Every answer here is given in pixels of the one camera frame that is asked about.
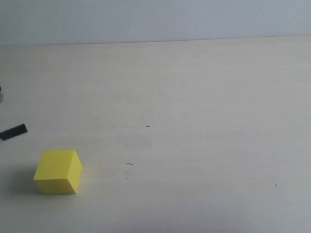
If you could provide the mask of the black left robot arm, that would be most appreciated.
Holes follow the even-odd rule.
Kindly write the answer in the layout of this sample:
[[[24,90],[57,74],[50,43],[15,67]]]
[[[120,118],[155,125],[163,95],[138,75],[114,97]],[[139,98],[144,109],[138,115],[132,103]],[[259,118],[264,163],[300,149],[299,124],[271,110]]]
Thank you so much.
[[[3,102],[3,89],[2,86],[0,85],[0,103]]]

